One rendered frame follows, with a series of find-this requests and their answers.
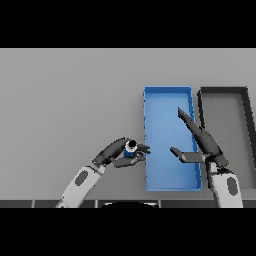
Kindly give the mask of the blue pipe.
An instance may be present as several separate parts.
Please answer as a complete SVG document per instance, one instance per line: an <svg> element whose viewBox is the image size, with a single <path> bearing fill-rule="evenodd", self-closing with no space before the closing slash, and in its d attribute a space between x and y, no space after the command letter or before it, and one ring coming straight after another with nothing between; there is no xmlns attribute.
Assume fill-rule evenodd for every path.
<svg viewBox="0 0 256 256"><path fill-rule="evenodd" d="M137 150L137 143L135 140L130 140L126 143L124 148L124 157L133 157L135 151Z"/></svg>

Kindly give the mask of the blue bin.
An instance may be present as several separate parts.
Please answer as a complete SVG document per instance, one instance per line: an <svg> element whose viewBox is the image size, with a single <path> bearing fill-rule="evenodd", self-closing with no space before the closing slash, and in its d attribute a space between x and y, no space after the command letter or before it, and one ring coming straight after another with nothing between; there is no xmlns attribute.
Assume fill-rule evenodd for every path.
<svg viewBox="0 0 256 256"><path fill-rule="evenodd" d="M192 133L178 117L182 109L192 120L194 104L190 86L145 86L144 143L150 147L146 156L146 190L200 191L201 170L198 163L182 163L171 147L183 152L197 152Z"/></svg>

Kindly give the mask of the dark grey bin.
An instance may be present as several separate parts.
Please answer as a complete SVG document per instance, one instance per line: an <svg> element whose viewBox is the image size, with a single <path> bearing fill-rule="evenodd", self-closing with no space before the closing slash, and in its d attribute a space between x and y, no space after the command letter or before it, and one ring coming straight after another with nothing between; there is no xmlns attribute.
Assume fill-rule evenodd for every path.
<svg viewBox="0 0 256 256"><path fill-rule="evenodd" d="M243 190L256 190L256 130L247 87L201 87L201 126L216 140Z"/></svg>

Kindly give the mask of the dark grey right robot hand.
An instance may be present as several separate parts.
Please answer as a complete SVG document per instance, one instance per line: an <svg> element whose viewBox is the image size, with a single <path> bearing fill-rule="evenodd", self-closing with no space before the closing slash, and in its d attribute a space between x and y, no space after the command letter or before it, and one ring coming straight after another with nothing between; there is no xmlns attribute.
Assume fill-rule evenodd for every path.
<svg viewBox="0 0 256 256"><path fill-rule="evenodd" d="M178 109L178 117L183 120L188 130L192 133L201 153L182 152L175 147L171 147L170 152L178 157L182 163L205 163L210 161L214 162L218 168L225 168L229 162L214 138L205 129L197 126L181 108Z"/></svg>

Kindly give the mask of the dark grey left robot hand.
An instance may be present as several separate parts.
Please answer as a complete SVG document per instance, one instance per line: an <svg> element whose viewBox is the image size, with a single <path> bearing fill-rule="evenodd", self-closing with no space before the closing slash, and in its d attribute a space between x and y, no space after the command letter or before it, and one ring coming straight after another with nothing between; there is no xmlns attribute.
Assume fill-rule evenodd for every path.
<svg viewBox="0 0 256 256"><path fill-rule="evenodd" d="M133 166L136 163L144 162L146 158L144 154L150 154L150 147L144 144L137 143L137 150L133 157L124 157L124 148L128 141L132 139L120 138L110 143L105 149L100 151L97 156L92 160L96 167L101 165L107 166L113 164L116 168Z"/></svg>

